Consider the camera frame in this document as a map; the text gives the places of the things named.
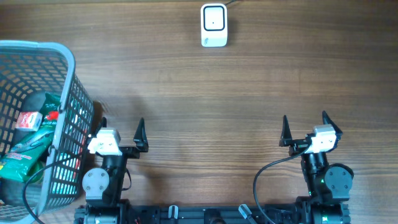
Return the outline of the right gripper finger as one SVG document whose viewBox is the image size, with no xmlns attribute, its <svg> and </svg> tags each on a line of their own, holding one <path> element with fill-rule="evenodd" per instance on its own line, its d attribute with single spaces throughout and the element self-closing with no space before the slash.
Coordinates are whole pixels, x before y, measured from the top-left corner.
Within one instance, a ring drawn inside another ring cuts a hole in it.
<svg viewBox="0 0 398 224">
<path fill-rule="evenodd" d="M 284 115 L 282 118 L 282 132 L 280 135 L 279 146 L 280 147 L 287 147 L 292 145 L 293 139 L 292 134 L 290 131 L 289 122 L 287 116 Z"/>
<path fill-rule="evenodd" d="M 332 119 L 329 117 L 326 111 L 322 111 L 322 120 L 323 124 L 330 124 L 335 130 L 335 133 L 338 137 L 341 137 L 343 135 L 342 130 L 332 121 Z"/>
</svg>

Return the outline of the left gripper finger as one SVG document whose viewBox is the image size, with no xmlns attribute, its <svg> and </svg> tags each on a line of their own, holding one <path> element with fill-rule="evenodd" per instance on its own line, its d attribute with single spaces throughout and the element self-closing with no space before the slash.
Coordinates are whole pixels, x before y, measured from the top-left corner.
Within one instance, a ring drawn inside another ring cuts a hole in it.
<svg viewBox="0 0 398 224">
<path fill-rule="evenodd" d="M 107 127 L 107 119 L 105 117 L 102 117 L 101 120 L 99 121 L 96 129 L 92 132 L 92 136 L 96 136 L 101 128 L 106 128 Z"/>
<path fill-rule="evenodd" d="M 144 118 L 141 118 L 139 121 L 133 141 L 136 143 L 136 149 L 138 151 L 148 152 L 149 143 L 147 140 Z"/>
</svg>

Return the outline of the red white small packet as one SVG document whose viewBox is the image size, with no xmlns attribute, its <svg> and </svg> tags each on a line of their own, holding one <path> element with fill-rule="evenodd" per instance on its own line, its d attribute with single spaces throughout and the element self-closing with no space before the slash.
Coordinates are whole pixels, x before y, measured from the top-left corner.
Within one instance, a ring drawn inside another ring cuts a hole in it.
<svg viewBox="0 0 398 224">
<path fill-rule="evenodd" d="M 16 129 L 20 131 L 38 131 L 43 115 L 38 111 L 25 111 L 19 113 Z"/>
</svg>

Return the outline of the green 3M gloves pack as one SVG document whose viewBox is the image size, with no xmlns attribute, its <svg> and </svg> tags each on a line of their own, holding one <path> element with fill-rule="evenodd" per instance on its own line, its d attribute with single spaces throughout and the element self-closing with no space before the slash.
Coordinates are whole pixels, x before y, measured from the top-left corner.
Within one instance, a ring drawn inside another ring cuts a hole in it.
<svg viewBox="0 0 398 224">
<path fill-rule="evenodd" d="M 37 131 L 23 137 L 1 158 L 1 178 L 16 182 L 26 182 L 43 168 L 40 157 L 53 141 L 58 119 L 60 97 L 45 94 L 45 101 L 39 110 L 43 115 Z"/>
</svg>

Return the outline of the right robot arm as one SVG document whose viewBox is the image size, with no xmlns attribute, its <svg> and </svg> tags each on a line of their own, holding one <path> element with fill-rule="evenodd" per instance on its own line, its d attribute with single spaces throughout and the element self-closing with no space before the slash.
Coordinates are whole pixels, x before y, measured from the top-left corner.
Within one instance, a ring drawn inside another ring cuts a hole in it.
<svg viewBox="0 0 398 224">
<path fill-rule="evenodd" d="M 294 139 L 286 116 L 282 118 L 279 146 L 288 147 L 289 155 L 301 157 L 301 168 L 307 184 L 308 196 L 297 197 L 292 211 L 292 223 L 349 224 L 349 192 L 354 172 L 348 166 L 330 164 L 326 154 L 338 146 L 342 130 L 322 112 L 322 125 L 303 139 Z"/>
</svg>

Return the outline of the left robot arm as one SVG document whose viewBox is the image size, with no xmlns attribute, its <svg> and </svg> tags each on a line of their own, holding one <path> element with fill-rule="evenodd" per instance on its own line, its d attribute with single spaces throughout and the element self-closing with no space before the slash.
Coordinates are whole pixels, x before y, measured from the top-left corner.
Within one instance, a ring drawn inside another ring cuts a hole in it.
<svg viewBox="0 0 398 224">
<path fill-rule="evenodd" d="M 128 199 L 122 199 L 124 177 L 131 174 L 127 168 L 128 159 L 139 159 L 140 153 L 149 150 L 144 118 L 139 120 L 133 137 L 134 146 L 120 146 L 121 137 L 115 128 L 107 127 L 103 117 L 96 131 L 89 137 L 87 145 L 91 154 L 100 156 L 100 167 L 90 169 L 82 179 L 86 205 L 75 210 L 75 223 L 140 223 Z"/>
</svg>

